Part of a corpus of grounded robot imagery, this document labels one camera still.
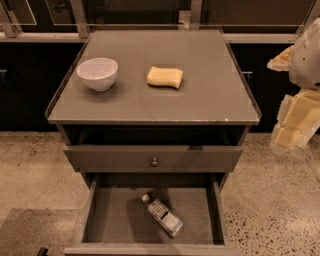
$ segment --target bowl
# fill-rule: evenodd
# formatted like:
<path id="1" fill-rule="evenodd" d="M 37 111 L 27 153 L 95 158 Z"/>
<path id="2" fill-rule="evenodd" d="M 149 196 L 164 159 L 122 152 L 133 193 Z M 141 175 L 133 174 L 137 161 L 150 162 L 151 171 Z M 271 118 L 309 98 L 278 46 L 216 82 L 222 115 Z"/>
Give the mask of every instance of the bowl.
<path id="1" fill-rule="evenodd" d="M 109 58 L 94 58 L 81 63 L 77 74 L 89 88 L 106 91 L 116 81 L 118 64 Z"/>

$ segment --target terrazzo floor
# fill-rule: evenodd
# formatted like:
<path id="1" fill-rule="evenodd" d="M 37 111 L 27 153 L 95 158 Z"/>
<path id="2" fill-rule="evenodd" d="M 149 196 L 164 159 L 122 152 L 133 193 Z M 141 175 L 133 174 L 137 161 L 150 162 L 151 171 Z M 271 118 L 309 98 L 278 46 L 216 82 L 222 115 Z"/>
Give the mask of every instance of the terrazzo floor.
<path id="1" fill-rule="evenodd" d="M 230 246 L 251 255 L 320 255 L 320 136 L 275 155 L 249 134 L 221 193 Z M 58 133 L 0 132 L 0 255 L 63 255 L 88 197 Z"/>

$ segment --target cabinet top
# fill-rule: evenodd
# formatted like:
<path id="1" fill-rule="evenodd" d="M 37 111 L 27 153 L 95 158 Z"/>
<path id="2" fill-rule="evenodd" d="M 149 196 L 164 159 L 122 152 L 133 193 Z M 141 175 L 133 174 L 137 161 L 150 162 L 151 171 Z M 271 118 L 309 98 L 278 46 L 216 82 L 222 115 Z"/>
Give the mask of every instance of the cabinet top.
<path id="1" fill-rule="evenodd" d="M 119 65 L 111 89 L 96 92 L 77 65 L 108 57 Z M 179 90 L 147 84 L 152 66 L 179 68 Z M 48 120 L 53 124 L 225 124 L 259 122 L 236 64 L 217 30 L 95 31 Z"/>

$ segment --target sponge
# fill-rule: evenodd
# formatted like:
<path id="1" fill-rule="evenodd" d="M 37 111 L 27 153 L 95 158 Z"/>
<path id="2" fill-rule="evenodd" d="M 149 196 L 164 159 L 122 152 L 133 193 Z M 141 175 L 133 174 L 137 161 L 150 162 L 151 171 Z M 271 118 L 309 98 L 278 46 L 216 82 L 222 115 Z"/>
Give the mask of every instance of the sponge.
<path id="1" fill-rule="evenodd" d="M 171 86 L 179 89 L 183 71 L 176 68 L 151 67 L 147 76 L 147 82 L 153 86 Z"/>

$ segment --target bottle label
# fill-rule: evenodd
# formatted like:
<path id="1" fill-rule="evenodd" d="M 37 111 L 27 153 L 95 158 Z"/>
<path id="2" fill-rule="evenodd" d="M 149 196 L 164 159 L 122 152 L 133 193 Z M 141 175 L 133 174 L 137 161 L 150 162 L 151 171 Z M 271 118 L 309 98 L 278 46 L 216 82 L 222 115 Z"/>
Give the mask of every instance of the bottle label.
<path id="1" fill-rule="evenodd" d="M 161 203 L 158 203 L 153 208 L 153 215 L 169 230 L 173 230 L 179 223 L 179 219 L 170 213 Z"/>
<path id="2" fill-rule="evenodd" d="M 158 204 L 153 208 L 153 212 L 156 214 L 156 216 L 157 216 L 158 218 L 161 218 L 162 215 L 164 215 L 166 211 L 167 211 L 167 209 L 164 208 L 163 205 L 161 205 L 160 203 L 158 203 Z"/>

